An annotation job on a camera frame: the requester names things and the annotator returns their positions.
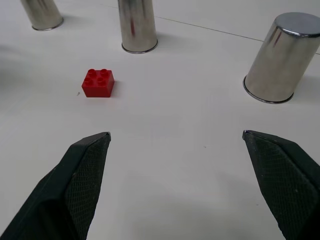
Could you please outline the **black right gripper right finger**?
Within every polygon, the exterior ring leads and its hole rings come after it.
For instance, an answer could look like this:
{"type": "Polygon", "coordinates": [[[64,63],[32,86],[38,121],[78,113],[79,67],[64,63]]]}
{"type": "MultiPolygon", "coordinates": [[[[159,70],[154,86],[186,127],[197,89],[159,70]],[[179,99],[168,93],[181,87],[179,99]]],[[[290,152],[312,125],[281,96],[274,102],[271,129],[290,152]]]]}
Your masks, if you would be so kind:
{"type": "Polygon", "coordinates": [[[320,240],[320,165],[298,144],[242,134],[261,194],[286,240],[320,240]]]}

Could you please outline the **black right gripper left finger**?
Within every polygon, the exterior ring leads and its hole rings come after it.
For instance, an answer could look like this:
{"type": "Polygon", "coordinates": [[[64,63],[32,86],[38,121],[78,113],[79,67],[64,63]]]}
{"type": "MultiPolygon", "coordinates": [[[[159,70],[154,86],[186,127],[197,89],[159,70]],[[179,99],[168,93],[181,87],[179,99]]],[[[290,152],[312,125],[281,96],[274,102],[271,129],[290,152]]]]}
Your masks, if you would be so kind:
{"type": "Polygon", "coordinates": [[[109,132],[72,144],[35,186],[0,240],[87,240],[99,200],[109,132]]]}

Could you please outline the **red toy building brick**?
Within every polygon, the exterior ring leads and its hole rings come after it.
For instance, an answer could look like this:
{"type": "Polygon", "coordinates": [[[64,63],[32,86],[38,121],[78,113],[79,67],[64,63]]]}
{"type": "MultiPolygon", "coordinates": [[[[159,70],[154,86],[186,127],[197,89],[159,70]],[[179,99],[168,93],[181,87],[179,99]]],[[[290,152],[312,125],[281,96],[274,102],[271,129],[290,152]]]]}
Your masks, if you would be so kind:
{"type": "Polygon", "coordinates": [[[115,79],[111,70],[89,69],[82,89],[87,98],[109,98],[115,84],[115,79]]]}

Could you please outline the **inverted stainless steel cup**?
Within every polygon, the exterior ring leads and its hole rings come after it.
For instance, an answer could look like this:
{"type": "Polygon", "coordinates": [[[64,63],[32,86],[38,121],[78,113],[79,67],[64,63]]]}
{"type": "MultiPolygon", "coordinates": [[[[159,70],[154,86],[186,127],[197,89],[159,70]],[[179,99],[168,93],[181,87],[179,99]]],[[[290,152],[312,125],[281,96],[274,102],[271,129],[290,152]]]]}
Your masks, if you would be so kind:
{"type": "Polygon", "coordinates": [[[304,12],[278,15],[243,79],[253,98],[270,104],[289,101],[320,47],[320,17],[304,12]]]}
{"type": "Polygon", "coordinates": [[[31,26],[36,31],[49,31],[64,23],[54,0],[20,0],[31,26]]]}
{"type": "Polygon", "coordinates": [[[122,48],[131,54],[148,53],[158,45],[153,0],[117,0],[122,48]]]}

